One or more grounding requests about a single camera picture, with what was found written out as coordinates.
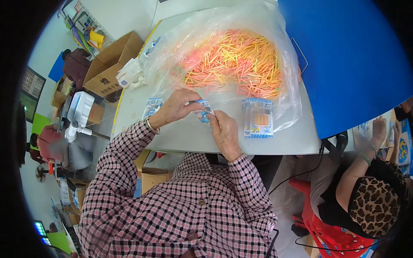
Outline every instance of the clear plastic bag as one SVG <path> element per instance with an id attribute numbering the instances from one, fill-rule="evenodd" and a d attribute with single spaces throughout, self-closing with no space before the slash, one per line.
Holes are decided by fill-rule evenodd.
<path id="1" fill-rule="evenodd" d="M 274 103 L 273 131 L 290 127 L 302 116 L 298 59 L 275 1 L 203 10 L 166 32 L 143 67 L 146 81 L 153 87 L 152 96 L 162 97 L 165 101 L 176 88 L 187 88 L 183 82 L 185 75 L 205 59 L 228 30 L 260 34 L 275 48 L 281 85 L 278 96 L 270 98 Z M 238 95 L 231 85 L 197 92 L 214 107 L 225 103 L 240 110 L 243 108 L 241 99 L 246 97 Z"/>

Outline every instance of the red jacket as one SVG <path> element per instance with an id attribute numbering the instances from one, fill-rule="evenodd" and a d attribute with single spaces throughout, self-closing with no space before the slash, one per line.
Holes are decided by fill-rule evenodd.
<path id="1" fill-rule="evenodd" d="M 90 54 L 86 50 L 76 48 L 66 56 L 64 61 L 63 72 L 69 80 L 75 82 L 77 90 L 83 88 L 83 81 L 91 64 L 91 62 L 86 59 L 89 56 Z"/>

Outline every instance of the pink checkered shirt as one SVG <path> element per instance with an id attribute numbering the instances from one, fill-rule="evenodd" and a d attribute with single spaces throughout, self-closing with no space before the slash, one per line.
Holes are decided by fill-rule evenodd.
<path id="1" fill-rule="evenodd" d="M 187 153 L 171 180 L 133 198 L 133 163 L 154 133 L 136 123 L 100 157 L 86 192 L 79 239 L 89 257 L 265 257 L 277 217 L 245 155 L 228 167 Z M 275 249 L 271 257 L 277 257 Z"/>

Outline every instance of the leopard print hood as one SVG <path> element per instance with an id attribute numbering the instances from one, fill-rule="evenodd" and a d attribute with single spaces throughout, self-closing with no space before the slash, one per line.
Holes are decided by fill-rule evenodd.
<path id="1" fill-rule="evenodd" d="M 363 231 L 372 236 L 385 235 L 399 217 L 400 211 L 409 204 L 410 193 L 398 166 L 386 162 L 404 186 L 403 196 L 386 182 L 375 177 L 364 176 L 360 179 L 353 201 L 349 204 L 349 214 Z"/>

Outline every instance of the wrinkled hand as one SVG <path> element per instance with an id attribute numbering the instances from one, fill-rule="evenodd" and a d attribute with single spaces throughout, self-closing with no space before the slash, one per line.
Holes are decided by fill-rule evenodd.
<path id="1" fill-rule="evenodd" d="M 386 119 L 383 116 L 376 118 L 373 121 L 373 137 L 371 139 L 374 146 L 379 149 L 383 141 L 386 139 Z"/>
<path id="2" fill-rule="evenodd" d="M 393 129 L 394 129 L 394 143 L 395 143 L 395 146 L 397 146 L 397 144 L 400 143 L 400 137 L 401 137 L 401 125 L 398 120 L 394 122 Z"/>
<path id="3" fill-rule="evenodd" d="M 242 155 L 238 144 L 238 124 L 235 119 L 229 117 L 221 110 L 214 110 L 216 115 L 207 114 L 212 127 L 212 136 L 222 155 L 233 162 Z"/>
<path id="4" fill-rule="evenodd" d="M 175 90 L 161 108 L 149 117 L 149 124 L 156 130 L 158 127 L 183 119 L 192 111 L 204 110 L 204 106 L 200 103 L 185 105 L 189 101 L 200 99 L 200 95 L 192 90 L 185 88 Z"/>

